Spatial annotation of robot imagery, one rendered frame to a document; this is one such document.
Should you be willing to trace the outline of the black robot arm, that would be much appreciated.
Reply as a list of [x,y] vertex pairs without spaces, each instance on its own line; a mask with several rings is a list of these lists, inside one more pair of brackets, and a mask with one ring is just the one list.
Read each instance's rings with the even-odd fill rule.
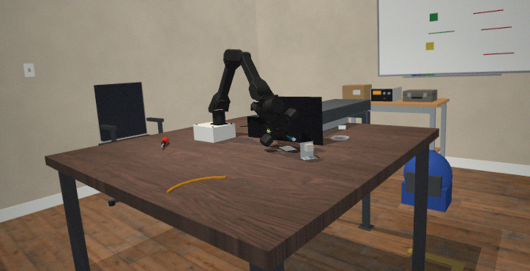
[[[251,55],[248,52],[240,52],[237,49],[227,49],[223,55],[225,69],[220,82],[218,92],[213,96],[212,101],[208,107],[209,113],[214,113],[213,123],[211,125],[227,125],[225,123],[225,112],[228,112],[230,100],[228,97],[231,83],[234,78],[236,69],[241,65],[245,75],[249,81],[249,92],[253,100],[260,102],[253,102],[250,106],[251,111],[255,111],[262,119],[266,119],[272,114],[278,114],[284,109],[284,102],[278,97],[278,94],[273,94],[266,81],[261,79],[258,74]],[[272,97],[271,97],[272,96]],[[268,98],[269,97],[269,98]],[[218,110],[222,109],[222,110]],[[216,110],[216,111],[215,111]],[[290,128],[289,123],[291,118],[284,114],[282,117],[276,116],[275,120],[269,122],[269,126],[274,132],[283,135],[287,129]]]

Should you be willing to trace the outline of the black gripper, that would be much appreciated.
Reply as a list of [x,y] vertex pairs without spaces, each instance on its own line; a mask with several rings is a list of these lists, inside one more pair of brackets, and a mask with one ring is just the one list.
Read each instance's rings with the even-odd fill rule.
[[[290,118],[292,119],[295,119],[298,115],[299,115],[299,112],[296,110],[296,109],[293,109],[293,108],[289,108],[285,114],[287,114]],[[272,114],[270,116],[268,116],[266,119],[263,119],[263,121],[269,126],[269,122],[270,121],[274,121],[275,120],[275,115],[276,114]],[[277,116],[277,115],[276,115]],[[269,126],[270,127],[270,126]],[[286,134],[286,135],[285,135]],[[292,140],[288,137],[288,136],[291,136],[291,133],[290,133],[290,130],[287,129],[287,131],[285,132],[285,134],[281,135],[280,133],[278,133],[277,131],[274,132],[273,130],[269,133],[269,134],[264,134],[261,138],[260,138],[260,142],[268,147],[272,142],[273,142],[273,136],[279,138],[279,137],[283,137],[285,138],[286,140],[292,142]],[[271,137],[270,137],[271,136]],[[292,137],[292,136],[291,136]]]

